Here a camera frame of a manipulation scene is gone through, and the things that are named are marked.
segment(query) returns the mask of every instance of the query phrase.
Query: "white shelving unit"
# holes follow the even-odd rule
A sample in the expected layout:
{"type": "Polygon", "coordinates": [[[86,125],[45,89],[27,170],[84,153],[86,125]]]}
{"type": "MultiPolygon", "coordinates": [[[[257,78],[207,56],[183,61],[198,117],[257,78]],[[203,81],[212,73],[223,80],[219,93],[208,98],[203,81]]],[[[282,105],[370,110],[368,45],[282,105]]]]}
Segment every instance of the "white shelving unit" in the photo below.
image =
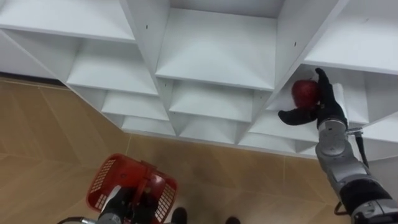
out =
{"type": "Polygon", "coordinates": [[[315,122],[277,112],[321,67],[349,125],[364,126],[369,160],[398,156],[397,1],[197,1],[214,9],[5,0],[0,71],[59,79],[127,133],[315,157],[315,122]]]}

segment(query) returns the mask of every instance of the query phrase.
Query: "basket handle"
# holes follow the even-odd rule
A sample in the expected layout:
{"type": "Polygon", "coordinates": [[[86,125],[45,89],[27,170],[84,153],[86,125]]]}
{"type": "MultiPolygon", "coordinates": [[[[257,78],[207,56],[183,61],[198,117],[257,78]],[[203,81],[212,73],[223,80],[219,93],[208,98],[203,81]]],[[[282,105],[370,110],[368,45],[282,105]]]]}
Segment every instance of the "basket handle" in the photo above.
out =
{"type": "Polygon", "coordinates": [[[152,166],[152,165],[150,165],[150,164],[148,164],[148,163],[146,163],[144,161],[141,161],[141,164],[146,166],[147,169],[146,169],[145,177],[139,182],[139,185],[137,187],[137,191],[134,194],[134,197],[132,199],[133,207],[135,205],[137,205],[139,199],[141,198],[142,193],[144,192],[145,186],[148,183],[148,180],[150,180],[150,177],[151,177],[153,171],[156,170],[155,166],[152,166]]]}

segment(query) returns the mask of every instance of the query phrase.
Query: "wooden floor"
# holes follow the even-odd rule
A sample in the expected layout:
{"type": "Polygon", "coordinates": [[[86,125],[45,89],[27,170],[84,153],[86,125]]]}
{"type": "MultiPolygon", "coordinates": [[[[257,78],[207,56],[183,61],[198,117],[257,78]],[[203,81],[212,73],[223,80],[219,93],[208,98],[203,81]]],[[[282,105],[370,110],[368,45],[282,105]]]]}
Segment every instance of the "wooden floor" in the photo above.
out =
{"type": "Polygon", "coordinates": [[[189,224],[349,223],[317,161],[124,134],[70,90],[0,80],[0,223],[56,223],[85,205],[96,168],[120,152],[179,182],[189,224]]]}

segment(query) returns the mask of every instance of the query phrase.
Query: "silver robot arm segment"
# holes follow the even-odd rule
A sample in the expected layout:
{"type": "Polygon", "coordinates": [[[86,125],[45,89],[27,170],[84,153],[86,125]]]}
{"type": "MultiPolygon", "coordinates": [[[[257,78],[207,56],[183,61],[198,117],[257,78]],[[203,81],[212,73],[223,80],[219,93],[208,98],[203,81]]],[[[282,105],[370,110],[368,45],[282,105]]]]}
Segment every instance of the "silver robot arm segment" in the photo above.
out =
{"type": "Polygon", "coordinates": [[[316,154],[333,190],[352,223],[398,223],[397,202],[355,158],[346,130],[338,119],[327,119],[318,127],[316,154]]]}

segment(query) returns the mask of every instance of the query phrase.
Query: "black shoe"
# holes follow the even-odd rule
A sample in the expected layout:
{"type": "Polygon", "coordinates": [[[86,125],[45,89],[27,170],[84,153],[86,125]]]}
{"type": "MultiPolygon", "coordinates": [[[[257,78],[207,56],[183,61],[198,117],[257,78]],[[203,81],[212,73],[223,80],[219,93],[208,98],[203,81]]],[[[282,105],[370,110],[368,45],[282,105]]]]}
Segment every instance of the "black shoe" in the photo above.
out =
{"type": "Polygon", "coordinates": [[[174,224],[187,224],[188,215],[185,208],[176,208],[172,215],[172,223],[174,224]]]}
{"type": "Polygon", "coordinates": [[[229,217],[226,221],[225,224],[241,224],[241,221],[238,220],[236,217],[229,217]]]}

